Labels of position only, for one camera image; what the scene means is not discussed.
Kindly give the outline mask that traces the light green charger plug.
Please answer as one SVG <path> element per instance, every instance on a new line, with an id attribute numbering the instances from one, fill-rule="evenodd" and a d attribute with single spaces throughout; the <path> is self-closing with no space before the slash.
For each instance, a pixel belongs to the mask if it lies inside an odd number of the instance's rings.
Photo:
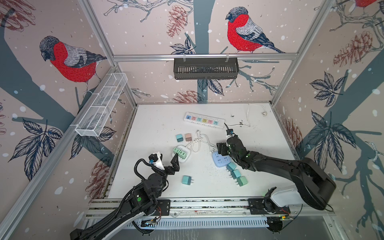
<path id="1" fill-rule="evenodd" d="M 183 150 L 181 150 L 180 153 L 179 153 L 178 155 L 179 155 L 179 157 L 180 157 L 181 159 L 185 160 L 185 159 L 187 158 L 187 156 L 188 156 L 188 153 L 185 152 L 185 151 L 183 151 Z"/>

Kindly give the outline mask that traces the blue square socket cube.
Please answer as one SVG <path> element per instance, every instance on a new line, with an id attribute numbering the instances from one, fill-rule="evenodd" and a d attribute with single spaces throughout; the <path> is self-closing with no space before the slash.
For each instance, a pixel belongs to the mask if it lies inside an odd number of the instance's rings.
<path id="1" fill-rule="evenodd" d="M 218 151 L 213 152 L 212 157 L 215 166 L 218 168 L 225 167 L 232 161 L 230 156 L 222 156 Z"/>

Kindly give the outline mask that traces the white square socket cube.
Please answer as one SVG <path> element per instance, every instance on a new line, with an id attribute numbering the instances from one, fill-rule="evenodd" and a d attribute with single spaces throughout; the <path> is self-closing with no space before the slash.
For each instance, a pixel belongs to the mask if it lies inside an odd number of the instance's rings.
<path id="1" fill-rule="evenodd" d="M 191 151 L 187 147 L 179 145 L 173 149 L 172 156 L 175 154 L 178 155 L 179 162 L 184 163 L 191 155 Z"/>

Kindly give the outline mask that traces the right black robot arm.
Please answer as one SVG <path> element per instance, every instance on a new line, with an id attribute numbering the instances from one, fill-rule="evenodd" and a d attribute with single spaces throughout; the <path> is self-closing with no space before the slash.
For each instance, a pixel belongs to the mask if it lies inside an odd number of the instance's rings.
<path id="1" fill-rule="evenodd" d="M 248 151 L 241 140 L 229 138 L 217 143 L 218 153 L 230 156 L 236 164 L 252 172 L 265 172 L 292 181 L 301 198 L 316 210 L 325 210 L 336 183 L 313 160 L 283 160 Z"/>

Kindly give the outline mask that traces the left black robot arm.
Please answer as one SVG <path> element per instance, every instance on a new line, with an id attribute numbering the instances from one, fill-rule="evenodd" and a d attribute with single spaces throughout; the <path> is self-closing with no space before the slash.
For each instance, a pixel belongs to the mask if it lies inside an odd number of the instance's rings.
<path id="1" fill-rule="evenodd" d="M 150 235 L 149 225 L 157 224 L 162 215 L 169 214 L 169 202 L 159 201 L 163 191 L 168 188 L 168 176 L 180 170 L 179 155 L 174 154 L 171 165 L 163 166 L 163 155 L 149 156 L 149 161 L 139 159 L 134 173 L 141 182 L 122 198 L 118 207 L 98 223 L 84 230 L 75 229 L 70 233 L 71 240 L 103 240 L 108 234 L 128 223 L 143 235 Z"/>

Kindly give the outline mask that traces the pink charger plug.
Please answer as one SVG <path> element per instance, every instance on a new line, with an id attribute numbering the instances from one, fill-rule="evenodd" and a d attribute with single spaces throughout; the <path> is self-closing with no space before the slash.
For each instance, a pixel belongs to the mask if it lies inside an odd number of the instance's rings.
<path id="1" fill-rule="evenodd" d="M 190 134 L 190 133 L 185 134 L 185 140 L 187 142 L 191 142 L 193 140 L 192 134 Z"/>

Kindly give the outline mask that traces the teal charger front left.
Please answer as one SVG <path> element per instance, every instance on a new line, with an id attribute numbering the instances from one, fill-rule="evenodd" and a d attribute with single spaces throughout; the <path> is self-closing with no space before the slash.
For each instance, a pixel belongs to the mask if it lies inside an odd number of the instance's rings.
<path id="1" fill-rule="evenodd" d="M 193 183 L 193 179 L 191 176 L 183 176 L 182 177 L 182 184 L 190 186 Z"/>

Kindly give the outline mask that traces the teal charger right upper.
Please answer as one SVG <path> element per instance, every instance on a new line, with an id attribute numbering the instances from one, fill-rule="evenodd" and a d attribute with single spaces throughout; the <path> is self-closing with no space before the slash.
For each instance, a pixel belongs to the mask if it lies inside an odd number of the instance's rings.
<path id="1" fill-rule="evenodd" d="M 237 168 L 237 165 L 234 162 L 230 162 L 228 165 L 226 165 L 226 169 L 229 172 L 234 171 Z"/>

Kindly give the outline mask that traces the teal charger right middle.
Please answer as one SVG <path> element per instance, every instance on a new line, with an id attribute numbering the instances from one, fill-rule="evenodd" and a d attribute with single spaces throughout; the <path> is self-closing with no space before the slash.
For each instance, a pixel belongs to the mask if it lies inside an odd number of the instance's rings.
<path id="1" fill-rule="evenodd" d="M 231 171 L 231 177 L 234 180 L 240 178 L 241 176 L 242 176 L 242 174 L 240 173 L 240 171 L 238 169 L 235 169 L 235 170 Z"/>

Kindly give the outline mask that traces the teal charger near pink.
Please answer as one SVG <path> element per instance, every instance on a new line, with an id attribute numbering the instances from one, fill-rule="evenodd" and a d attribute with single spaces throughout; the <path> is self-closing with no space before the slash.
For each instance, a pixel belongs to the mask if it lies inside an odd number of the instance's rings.
<path id="1" fill-rule="evenodd" d="M 178 135 L 176 135 L 176 139 L 177 139 L 177 142 L 178 142 L 178 143 L 184 141 L 184 138 L 183 138 L 183 135 L 182 135 L 182 134 L 178 134 Z"/>

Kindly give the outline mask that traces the green charger right lower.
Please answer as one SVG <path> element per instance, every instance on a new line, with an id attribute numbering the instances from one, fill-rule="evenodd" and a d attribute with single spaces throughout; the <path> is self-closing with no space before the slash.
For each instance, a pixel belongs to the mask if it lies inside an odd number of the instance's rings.
<path id="1" fill-rule="evenodd" d="M 243 186 L 248 184 L 248 180 L 247 180 L 247 178 L 245 176 L 240 176 L 239 178 L 237 178 L 237 184 L 240 187 L 243 187 Z"/>

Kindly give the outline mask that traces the long white power strip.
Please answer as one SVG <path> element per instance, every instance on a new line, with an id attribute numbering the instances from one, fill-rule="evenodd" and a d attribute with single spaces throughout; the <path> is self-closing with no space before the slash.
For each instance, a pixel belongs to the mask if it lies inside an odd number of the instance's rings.
<path id="1" fill-rule="evenodd" d="M 225 127 L 225 120 L 206 115 L 186 112 L 183 118 L 185 122 L 202 125 L 206 127 L 223 129 Z"/>

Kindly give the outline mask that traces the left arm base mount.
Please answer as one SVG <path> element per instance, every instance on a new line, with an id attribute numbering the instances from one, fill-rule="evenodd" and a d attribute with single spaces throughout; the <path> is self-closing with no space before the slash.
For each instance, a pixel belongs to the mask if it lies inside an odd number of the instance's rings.
<path id="1" fill-rule="evenodd" d="M 146 216 L 169 216 L 171 209 L 171 200 L 168 199 L 160 199 L 156 206 L 151 206 L 148 211 L 146 211 Z"/>

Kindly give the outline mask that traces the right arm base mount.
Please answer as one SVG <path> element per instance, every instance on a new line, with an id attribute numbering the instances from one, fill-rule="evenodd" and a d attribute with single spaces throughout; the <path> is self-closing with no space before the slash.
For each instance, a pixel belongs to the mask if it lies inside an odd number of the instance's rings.
<path id="1" fill-rule="evenodd" d="M 288 206 L 279 207 L 272 199 L 271 195 L 276 187 L 268 190 L 265 196 L 259 198 L 248 199 L 248 210 L 251 215 L 290 215 L 291 211 Z"/>

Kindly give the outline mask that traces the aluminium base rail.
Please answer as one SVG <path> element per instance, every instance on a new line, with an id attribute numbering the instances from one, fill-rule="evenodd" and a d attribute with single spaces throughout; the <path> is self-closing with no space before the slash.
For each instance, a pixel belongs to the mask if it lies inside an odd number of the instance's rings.
<path id="1" fill-rule="evenodd" d="M 169 216 L 162 218 L 214 218 L 214 217 L 323 217 L 335 216 L 336 213 L 327 207 L 324 211 L 315 210 L 308 205 L 291 205 L 290 215 L 251 215 L 248 210 L 248 199 L 251 197 L 232 198 L 169 198 L 171 209 Z"/>

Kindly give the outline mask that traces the black wall basket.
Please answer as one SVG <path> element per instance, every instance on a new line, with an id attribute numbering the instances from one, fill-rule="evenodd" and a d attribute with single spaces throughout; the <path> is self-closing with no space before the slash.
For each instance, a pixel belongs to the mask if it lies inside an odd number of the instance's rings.
<path id="1" fill-rule="evenodd" d="M 237 58 L 185 58 L 174 60 L 176 80 L 230 80 L 239 74 Z"/>

